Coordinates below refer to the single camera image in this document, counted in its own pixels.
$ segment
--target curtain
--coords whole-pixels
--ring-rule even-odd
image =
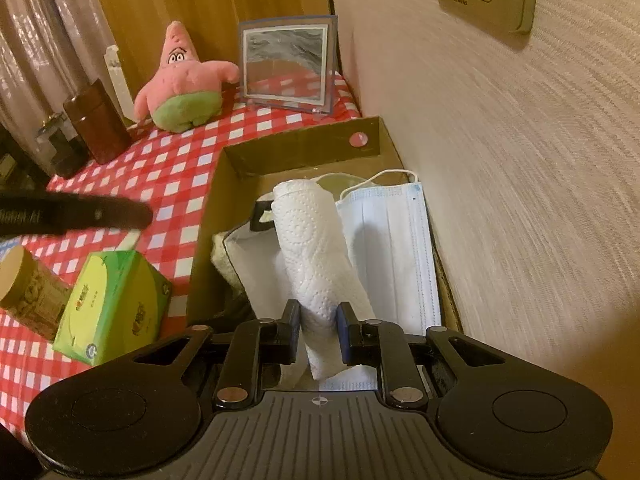
[[[0,0],[0,121],[44,170],[36,131],[96,78],[114,99],[103,55],[113,36],[98,0]]]

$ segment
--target plush toy leg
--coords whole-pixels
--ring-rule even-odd
[[[158,128],[182,133],[205,124],[222,109],[220,92],[194,92],[167,99],[151,114]]]

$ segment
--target plush toy arm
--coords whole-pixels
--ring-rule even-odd
[[[227,83],[237,83],[240,77],[240,69],[234,63],[229,61],[206,61],[203,63],[207,68],[215,72],[220,81]]]
[[[138,121],[141,121],[149,114],[149,104],[146,102],[147,92],[148,89],[144,85],[136,95],[136,100],[133,103],[133,113]]]

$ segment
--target brown box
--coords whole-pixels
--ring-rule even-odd
[[[368,137],[365,146],[350,145],[353,134]],[[187,324],[210,324],[217,332],[230,332],[252,316],[231,301],[231,290],[210,261],[212,236],[248,221],[255,200],[292,178],[311,178],[343,172],[369,178],[385,169],[402,168],[381,118],[353,119],[289,130],[241,144],[220,153],[207,195],[187,300]],[[406,182],[402,174],[386,174],[377,182],[391,186]],[[440,268],[436,273],[443,275]],[[446,280],[438,279],[438,288]],[[450,292],[439,290],[445,319],[455,319]]]

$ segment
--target framed picture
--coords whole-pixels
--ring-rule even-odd
[[[239,29],[242,100],[332,112],[337,16],[270,18]]]

